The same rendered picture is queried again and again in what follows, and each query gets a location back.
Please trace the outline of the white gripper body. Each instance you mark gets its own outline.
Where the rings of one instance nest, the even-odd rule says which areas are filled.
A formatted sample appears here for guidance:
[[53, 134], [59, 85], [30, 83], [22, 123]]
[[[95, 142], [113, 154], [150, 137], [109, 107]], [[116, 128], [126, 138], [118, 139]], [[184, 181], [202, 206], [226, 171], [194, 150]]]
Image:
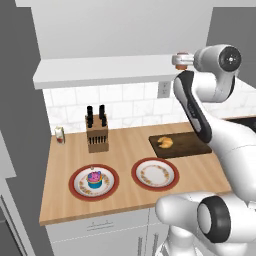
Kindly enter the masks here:
[[194, 62], [193, 54], [179, 53], [172, 56], [173, 65], [189, 66]]

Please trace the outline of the orange jam jar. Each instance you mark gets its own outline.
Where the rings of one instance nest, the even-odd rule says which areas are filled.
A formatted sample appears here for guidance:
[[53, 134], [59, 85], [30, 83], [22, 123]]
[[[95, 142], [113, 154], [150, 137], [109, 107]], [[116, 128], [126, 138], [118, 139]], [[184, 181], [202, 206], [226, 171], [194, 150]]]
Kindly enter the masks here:
[[[187, 52], [177, 53], [177, 55], [187, 55], [187, 54], [188, 54]], [[177, 70], [186, 70], [188, 66], [179, 64], [179, 65], [176, 65], [175, 67], [176, 67]]]

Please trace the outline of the grey cabinet door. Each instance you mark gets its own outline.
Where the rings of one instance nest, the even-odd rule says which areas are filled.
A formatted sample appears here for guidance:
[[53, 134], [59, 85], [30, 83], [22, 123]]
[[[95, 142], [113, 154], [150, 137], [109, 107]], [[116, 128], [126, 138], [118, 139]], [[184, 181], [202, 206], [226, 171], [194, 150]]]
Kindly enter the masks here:
[[206, 45], [216, 44], [240, 51], [238, 78], [256, 87], [256, 7], [214, 7]]

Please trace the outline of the golden croissant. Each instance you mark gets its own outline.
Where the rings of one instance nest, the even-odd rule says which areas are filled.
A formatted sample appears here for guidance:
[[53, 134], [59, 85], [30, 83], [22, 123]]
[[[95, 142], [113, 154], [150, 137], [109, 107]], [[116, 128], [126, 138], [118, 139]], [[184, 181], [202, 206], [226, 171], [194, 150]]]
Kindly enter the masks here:
[[171, 138], [162, 136], [158, 139], [158, 146], [163, 149], [170, 148], [173, 145], [173, 141]]

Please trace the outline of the dark wooden cutting board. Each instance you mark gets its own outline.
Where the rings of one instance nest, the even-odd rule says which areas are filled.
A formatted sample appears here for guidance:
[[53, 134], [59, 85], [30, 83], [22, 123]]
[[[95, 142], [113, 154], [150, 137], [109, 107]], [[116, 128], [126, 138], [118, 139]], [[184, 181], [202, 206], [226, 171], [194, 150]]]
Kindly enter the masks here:
[[[170, 138], [173, 144], [168, 148], [163, 148], [163, 137]], [[212, 152], [211, 148], [201, 142], [194, 132], [155, 135], [150, 136], [149, 141], [155, 154], [163, 159], [208, 154]]]

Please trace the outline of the white base cabinet door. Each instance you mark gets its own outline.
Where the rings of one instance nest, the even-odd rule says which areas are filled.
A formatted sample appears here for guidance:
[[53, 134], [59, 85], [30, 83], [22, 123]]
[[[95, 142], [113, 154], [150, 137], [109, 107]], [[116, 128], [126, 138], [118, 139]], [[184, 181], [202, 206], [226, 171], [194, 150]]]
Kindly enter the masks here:
[[154, 241], [154, 234], [158, 233], [158, 245], [157, 249], [167, 238], [169, 226], [162, 224], [156, 216], [155, 208], [149, 209], [149, 220], [148, 220], [148, 233], [147, 233], [147, 244], [145, 256], [152, 256], [152, 247]]
[[147, 227], [133, 227], [52, 243], [54, 256], [137, 256], [138, 237], [143, 237], [144, 255]]

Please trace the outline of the black hob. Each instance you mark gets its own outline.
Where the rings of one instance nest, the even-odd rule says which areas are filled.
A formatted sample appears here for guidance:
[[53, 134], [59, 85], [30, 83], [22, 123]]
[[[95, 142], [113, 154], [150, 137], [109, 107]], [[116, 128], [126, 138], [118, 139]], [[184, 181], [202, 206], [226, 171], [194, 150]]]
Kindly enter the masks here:
[[256, 116], [232, 117], [227, 118], [227, 121], [247, 126], [256, 133]]

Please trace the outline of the wooden knife block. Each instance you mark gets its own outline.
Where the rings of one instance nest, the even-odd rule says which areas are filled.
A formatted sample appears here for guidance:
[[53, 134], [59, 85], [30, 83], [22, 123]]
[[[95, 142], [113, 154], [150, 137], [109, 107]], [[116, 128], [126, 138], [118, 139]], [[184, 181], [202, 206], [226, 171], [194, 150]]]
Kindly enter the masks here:
[[93, 116], [92, 128], [88, 128], [86, 117], [87, 144], [90, 153], [106, 152], [109, 150], [108, 125], [102, 127], [101, 119], [98, 115]]

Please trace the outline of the red rimmed patterned plate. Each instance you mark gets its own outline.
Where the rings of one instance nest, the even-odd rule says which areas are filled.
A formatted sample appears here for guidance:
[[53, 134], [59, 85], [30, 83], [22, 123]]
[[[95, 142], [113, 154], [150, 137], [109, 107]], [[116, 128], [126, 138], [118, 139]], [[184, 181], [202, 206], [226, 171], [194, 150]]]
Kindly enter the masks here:
[[[88, 186], [87, 175], [90, 172], [102, 173], [102, 185], [97, 189]], [[75, 171], [69, 179], [69, 190], [72, 195], [83, 201], [99, 201], [110, 197], [118, 188], [119, 176], [117, 172], [103, 164], [83, 166]]]
[[179, 181], [179, 172], [176, 166], [157, 157], [138, 160], [131, 169], [131, 176], [140, 187], [156, 192], [170, 190]]

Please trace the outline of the beige carton with red mark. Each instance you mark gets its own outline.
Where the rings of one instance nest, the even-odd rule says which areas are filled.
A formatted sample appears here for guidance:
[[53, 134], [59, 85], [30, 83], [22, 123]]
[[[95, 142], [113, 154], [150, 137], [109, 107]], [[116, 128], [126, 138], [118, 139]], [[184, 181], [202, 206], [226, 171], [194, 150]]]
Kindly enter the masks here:
[[65, 143], [64, 129], [62, 127], [57, 126], [55, 128], [55, 136], [56, 136], [58, 143], [60, 143], [60, 144]]

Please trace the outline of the blue cupcake with pink frosting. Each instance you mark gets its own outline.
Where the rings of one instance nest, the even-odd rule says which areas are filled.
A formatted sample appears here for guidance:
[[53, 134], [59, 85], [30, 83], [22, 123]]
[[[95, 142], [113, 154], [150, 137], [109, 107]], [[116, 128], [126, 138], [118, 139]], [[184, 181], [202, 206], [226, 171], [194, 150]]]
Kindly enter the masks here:
[[102, 173], [100, 171], [90, 172], [87, 175], [88, 186], [92, 189], [97, 189], [102, 185]]

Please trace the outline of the grey tall side panel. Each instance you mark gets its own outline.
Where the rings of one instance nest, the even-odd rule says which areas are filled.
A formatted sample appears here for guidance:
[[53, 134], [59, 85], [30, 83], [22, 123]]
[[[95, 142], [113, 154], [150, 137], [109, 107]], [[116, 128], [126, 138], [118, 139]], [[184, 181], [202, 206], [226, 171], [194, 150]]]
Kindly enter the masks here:
[[0, 131], [15, 171], [7, 184], [27, 255], [53, 256], [39, 225], [51, 137], [43, 93], [33, 84], [39, 61], [31, 9], [0, 0]]

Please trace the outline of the white drawer front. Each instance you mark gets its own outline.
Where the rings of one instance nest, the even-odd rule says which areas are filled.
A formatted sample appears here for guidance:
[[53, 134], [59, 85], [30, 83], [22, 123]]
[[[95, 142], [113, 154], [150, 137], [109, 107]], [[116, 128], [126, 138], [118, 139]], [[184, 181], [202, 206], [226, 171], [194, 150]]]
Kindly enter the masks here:
[[47, 225], [46, 230], [50, 241], [57, 242], [87, 235], [140, 227], [146, 225], [147, 220], [148, 209], [140, 209]]

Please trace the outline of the grey wall outlet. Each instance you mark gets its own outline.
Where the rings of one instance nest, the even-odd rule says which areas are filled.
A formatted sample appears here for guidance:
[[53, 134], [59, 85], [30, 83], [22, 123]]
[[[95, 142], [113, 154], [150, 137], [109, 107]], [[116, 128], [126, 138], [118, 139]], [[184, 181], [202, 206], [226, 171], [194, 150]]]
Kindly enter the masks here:
[[170, 89], [171, 89], [171, 82], [170, 81], [161, 81], [158, 83], [158, 93], [157, 98], [169, 98], [170, 97]]

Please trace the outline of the white wall cabinet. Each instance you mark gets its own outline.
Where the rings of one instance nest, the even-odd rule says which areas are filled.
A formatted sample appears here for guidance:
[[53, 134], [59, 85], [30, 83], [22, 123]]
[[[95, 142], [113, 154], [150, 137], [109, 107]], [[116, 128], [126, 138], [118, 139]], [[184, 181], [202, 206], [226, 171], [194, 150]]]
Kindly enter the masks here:
[[32, 13], [37, 89], [169, 78], [206, 44], [214, 0], [15, 0]]

